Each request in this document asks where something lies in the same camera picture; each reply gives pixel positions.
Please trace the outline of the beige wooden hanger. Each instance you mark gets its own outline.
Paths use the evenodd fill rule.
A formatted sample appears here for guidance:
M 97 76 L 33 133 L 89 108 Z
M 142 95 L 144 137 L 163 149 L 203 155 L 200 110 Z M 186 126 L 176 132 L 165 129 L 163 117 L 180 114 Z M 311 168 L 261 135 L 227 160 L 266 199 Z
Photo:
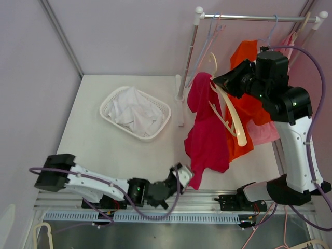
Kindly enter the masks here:
M 210 88 L 217 94 L 221 95 L 226 103 L 226 106 L 231 114 L 231 119 L 232 122 L 231 124 L 229 124 L 228 121 L 225 121 L 223 119 L 223 117 L 221 116 L 221 114 L 217 111 L 216 107 L 214 104 L 212 104 L 209 101 L 209 105 L 211 107 L 211 109 L 213 110 L 213 112 L 215 113 L 215 115 L 219 118 L 219 120 L 223 123 L 223 125 L 226 127 L 226 129 L 229 131 L 229 133 L 233 136 L 237 138 L 237 144 L 240 147 L 244 147 L 247 144 L 247 139 L 246 139 L 246 135 L 244 132 L 244 128 L 242 126 L 242 122 L 239 118 L 239 115 L 233 105 L 233 103 L 231 102 L 228 94 L 218 85 L 213 86 L 212 82 L 210 82 Z

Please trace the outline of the magenta t shirt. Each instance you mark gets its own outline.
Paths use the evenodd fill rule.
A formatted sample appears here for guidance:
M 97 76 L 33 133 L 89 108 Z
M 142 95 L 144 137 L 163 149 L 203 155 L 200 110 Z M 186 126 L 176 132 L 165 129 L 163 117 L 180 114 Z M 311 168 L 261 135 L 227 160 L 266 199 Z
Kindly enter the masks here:
M 190 158 L 194 177 L 189 186 L 198 190 L 205 169 L 225 173 L 229 169 L 229 149 L 226 128 L 214 113 L 211 104 L 221 114 L 219 98 L 210 86 L 211 75 L 200 72 L 194 78 L 187 105 L 196 115 L 193 127 L 184 140 L 185 153 Z

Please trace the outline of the white t shirt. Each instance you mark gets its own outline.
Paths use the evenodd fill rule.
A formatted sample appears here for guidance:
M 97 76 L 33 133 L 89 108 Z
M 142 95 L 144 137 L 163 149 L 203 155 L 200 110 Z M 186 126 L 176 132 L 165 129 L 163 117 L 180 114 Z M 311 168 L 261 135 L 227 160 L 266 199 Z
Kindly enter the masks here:
M 162 125 L 163 113 L 158 106 L 143 95 L 135 87 L 120 93 L 109 103 L 111 120 L 127 127 L 138 136 L 152 136 Z

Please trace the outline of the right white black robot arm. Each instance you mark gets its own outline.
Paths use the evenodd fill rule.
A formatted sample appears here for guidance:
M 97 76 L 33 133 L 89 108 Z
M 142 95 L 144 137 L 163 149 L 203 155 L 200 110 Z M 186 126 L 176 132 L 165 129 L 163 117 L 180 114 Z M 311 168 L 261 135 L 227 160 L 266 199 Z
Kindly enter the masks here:
M 288 57 L 279 51 L 263 51 L 255 63 L 244 60 L 212 81 L 233 97 L 244 94 L 262 103 L 279 133 L 286 174 L 238 189 L 236 204 L 248 210 L 259 200 L 301 206 L 312 195 L 331 191 L 331 183 L 320 175 L 312 143 L 312 106 L 308 92 L 288 85 Z

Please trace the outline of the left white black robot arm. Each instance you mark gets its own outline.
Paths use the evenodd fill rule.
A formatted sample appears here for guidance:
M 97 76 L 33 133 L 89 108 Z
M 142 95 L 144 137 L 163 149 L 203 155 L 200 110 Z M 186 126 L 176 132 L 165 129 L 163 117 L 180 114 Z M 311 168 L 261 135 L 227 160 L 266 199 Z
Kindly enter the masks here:
M 109 209 L 112 200 L 136 207 L 147 204 L 167 209 L 166 200 L 183 194 L 193 178 L 191 170 L 181 163 L 170 168 L 165 180 L 153 183 L 142 178 L 111 178 L 76 164 L 72 154 L 50 155 L 41 169 L 30 171 L 38 174 L 35 188 L 49 192 L 67 189 L 99 209 Z

